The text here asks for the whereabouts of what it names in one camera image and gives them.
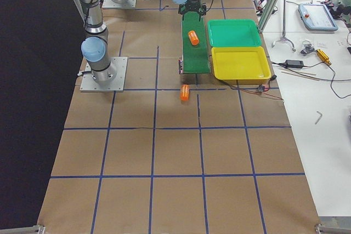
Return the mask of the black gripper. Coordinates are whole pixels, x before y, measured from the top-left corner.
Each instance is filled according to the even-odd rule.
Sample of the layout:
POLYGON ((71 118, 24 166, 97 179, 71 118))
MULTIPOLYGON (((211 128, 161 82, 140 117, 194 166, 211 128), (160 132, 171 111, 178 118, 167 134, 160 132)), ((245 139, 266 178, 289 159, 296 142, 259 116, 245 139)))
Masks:
POLYGON ((185 4, 180 4, 178 8, 178 14, 184 18, 185 14, 188 12, 195 12, 199 15, 199 19, 207 14, 206 4, 202 4, 198 1, 188 0, 185 4))

